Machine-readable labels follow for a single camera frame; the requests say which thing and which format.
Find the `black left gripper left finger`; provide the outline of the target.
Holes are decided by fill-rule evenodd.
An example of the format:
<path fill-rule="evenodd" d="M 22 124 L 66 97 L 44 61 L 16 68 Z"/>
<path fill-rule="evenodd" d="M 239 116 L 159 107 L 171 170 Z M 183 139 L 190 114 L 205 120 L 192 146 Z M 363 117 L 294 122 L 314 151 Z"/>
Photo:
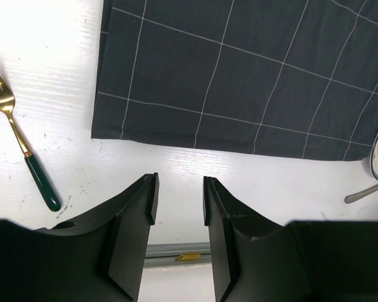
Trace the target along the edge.
<path fill-rule="evenodd" d="M 145 174 L 94 208 L 39 231 L 46 301 L 137 301 L 159 177 Z"/>

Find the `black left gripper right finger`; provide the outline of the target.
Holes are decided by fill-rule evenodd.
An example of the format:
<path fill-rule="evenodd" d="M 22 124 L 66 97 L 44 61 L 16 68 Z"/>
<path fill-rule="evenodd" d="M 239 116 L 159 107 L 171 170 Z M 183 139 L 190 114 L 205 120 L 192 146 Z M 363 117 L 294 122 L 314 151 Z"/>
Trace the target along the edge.
<path fill-rule="evenodd" d="M 203 179 L 216 301 L 302 301 L 302 265 L 290 230 Z"/>

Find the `silver knife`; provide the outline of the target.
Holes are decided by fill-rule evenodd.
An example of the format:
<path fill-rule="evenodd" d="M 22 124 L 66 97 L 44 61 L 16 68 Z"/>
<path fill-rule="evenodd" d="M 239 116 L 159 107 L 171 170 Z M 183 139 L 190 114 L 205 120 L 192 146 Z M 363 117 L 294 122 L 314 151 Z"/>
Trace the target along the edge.
<path fill-rule="evenodd" d="M 357 192 L 357 193 L 354 193 L 354 194 L 350 194 L 348 196 L 346 196 L 344 198 L 344 202 L 346 204 L 350 204 L 350 203 L 354 203 L 374 192 L 378 191 L 378 184 L 376 184 L 375 186 L 372 186 L 370 188 L 367 188 L 367 189 L 364 189 L 363 191 L 360 191 L 360 192 Z"/>

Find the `gold fork green handle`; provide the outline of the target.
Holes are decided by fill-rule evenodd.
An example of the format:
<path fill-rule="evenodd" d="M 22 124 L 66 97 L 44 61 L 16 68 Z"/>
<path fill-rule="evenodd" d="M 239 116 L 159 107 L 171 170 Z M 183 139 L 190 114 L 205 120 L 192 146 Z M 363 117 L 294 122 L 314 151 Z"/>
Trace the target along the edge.
<path fill-rule="evenodd" d="M 26 166 L 35 181 L 35 184 L 50 211 L 57 212 L 61 209 L 62 203 L 55 188 L 48 178 L 40 161 L 34 155 L 33 150 L 28 145 L 24 135 L 19 130 L 14 118 L 13 110 L 15 108 L 16 100 L 11 88 L 7 85 L 6 81 L 0 76 L 0 112 L 3 113 L 10 127 L 16 137 L 18 145 L 23 153 Z"/>

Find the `dark grey checked cloth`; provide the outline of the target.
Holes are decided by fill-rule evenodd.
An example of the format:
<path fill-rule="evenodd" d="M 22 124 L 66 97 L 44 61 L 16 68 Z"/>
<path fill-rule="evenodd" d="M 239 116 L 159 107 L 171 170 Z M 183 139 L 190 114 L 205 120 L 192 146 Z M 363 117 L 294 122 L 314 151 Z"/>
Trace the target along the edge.
<path fill-rule="evenodd" d="M 105 1 L 91 136 L 296 159 L 369 156 L 378 1 Z"/>

